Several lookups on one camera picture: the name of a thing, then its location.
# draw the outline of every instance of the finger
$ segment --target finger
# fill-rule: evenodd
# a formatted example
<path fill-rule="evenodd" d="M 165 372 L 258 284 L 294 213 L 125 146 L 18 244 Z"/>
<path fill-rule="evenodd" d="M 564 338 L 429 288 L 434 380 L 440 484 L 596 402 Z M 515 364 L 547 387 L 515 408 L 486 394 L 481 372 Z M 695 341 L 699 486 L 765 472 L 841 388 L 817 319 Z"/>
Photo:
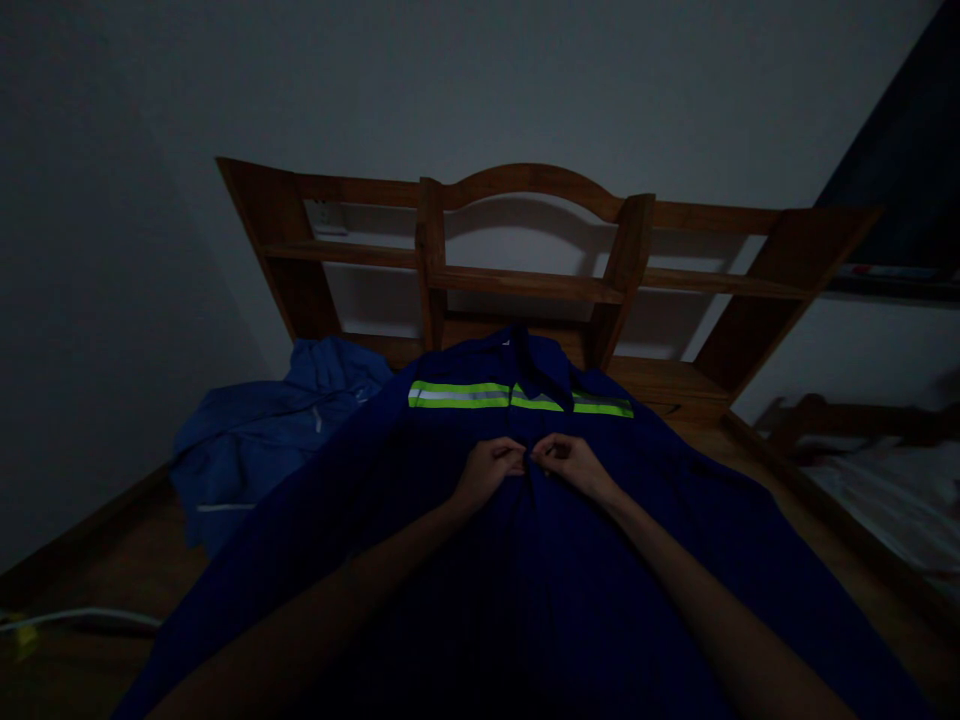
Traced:
<path fill-rule="evenodd" d="M 550 433 L 533 446 L 533 452 L 545 453 L 547 448 L 552 447 L 553 445 L 572 446 L 573 443 L 579 439 L 580 438 L 575 438 L 571 435 L 564 435 L 563 433 Z"/>
<path fill-rule="evenodd" d="M 548 448 L 553 447 L 559 434 L 560 433 L 550 433 L 545 438 L 541 438 L 540 442 L 533 446 L 533 454 L 538 455 L 539 453 L 545 453 Z"/>
<path fill-rule="evenodd" d="M 493 440 L 488 440 L 487 443 L 489 443 L 490 448 L 493 450 L 502 450 L 503 448 L 509 448 L 510 450 L 525 451 L 527 449 L 525 446 L 521 445 L 516 440 L 509 437 L 495 438 Z"/>
<path fill-rule="evenodd" d="M 562 474 L 564 461 L 547 455 L 546 453 L 534 453 L 533 461 L 544 470 Z"/>
<path fill-rule="evenodd" d="M 522 467 L 523 450 L 508 450 L 504 455 L 497 458 L 497 465 L 503 469 L 504 473 L 518 465 Z"/>

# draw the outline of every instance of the human hand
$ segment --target human hand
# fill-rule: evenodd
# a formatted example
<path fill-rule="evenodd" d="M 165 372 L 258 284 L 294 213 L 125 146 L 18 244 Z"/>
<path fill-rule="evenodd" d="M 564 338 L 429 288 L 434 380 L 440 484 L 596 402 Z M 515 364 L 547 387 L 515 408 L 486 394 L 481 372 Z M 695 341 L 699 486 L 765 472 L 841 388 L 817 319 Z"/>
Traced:
<path fill-rule="evenodd" d="M 544 470 L 560 475 L 594 500 L 608 497 L 617 489 L 617 484 L 583 438 L 552 433 L 534 446 L 531 455 Z"/>
<path fill-rule="evenodd" d="M 523 475 L 525 450 L 508 437 L 478 442 L 467 457 L 450 502 L 469 513 L 479 510 L 497 491 L 503 478 Z"/>

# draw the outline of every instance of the forearm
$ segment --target forearm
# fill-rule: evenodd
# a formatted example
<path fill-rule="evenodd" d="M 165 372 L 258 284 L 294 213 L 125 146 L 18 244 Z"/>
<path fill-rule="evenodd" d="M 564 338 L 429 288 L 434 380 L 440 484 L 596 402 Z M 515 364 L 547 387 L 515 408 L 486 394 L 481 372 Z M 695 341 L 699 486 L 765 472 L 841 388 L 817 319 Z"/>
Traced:
<path fill-rule="evenodd" d="M 854 718 L 786 643 L 626 493 L 614 486 L 595 499 L 663 584 L 744 717 Z"/>
<path fill-rule="evenodd" d="M 357 556 L 221 649 L 150 717 L 275 715 L 329 667 L 370 615 L 472 512 L 444 503 Z"/>

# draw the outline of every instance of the wooden post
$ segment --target wooden post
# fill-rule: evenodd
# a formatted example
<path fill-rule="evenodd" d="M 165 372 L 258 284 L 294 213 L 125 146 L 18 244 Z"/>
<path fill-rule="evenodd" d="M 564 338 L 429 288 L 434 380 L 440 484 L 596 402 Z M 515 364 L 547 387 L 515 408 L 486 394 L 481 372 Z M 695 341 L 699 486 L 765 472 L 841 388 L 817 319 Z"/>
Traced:
<path fill-rule="evenodd" d="M 747 272 L 805 292 L 803 299 L 735 297 L 694 366 L 730 393 L 743 392 L 847 255 L 880 216 L 878 208 L 784 210 Z"/>
<path fill-rule="evenodd" d="M 590 319 L 589 362 L 606 371 L 630 314 L 633 298 L 650 259 L 653 194 L 631 195 L 623 201 L 617 219 L 617 236 L 603 272 L 603 281 L 623 293 L 618 304 L 596 303 Z"/>
<path fill-rule="evenodd" d="M 316 242 L 297 189 L 284 170 L 217 158 L 290 338 L 322 339 L 342 331 L 323 263 L 265 255 L 279 245 Z"/>
<path fill-rule="evenodd" d="M 443 318 L 447 312 L 447 291 L 430 287 L 430 280 L 447 264 L 446 234 L 443 227 L 441 185 L 420 178 L 417 206 L 416 253 L 420 282 L 420 311 L 423 315 L 423 346 L 427 351 L 443 346 Z"/>

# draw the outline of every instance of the electrical outlet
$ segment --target electrical outlet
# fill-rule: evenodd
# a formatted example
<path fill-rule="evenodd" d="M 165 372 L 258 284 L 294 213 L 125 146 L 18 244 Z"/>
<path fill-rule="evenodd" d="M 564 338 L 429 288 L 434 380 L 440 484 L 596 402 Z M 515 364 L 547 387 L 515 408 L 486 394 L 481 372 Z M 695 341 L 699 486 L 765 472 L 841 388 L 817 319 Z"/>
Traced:
<path fill-rule="evenodd" d="M 343 205 L 340 203 L 306 200 L 307 218 L 313 235 L 346 235 L 347 225 L 343 221 Z"/>

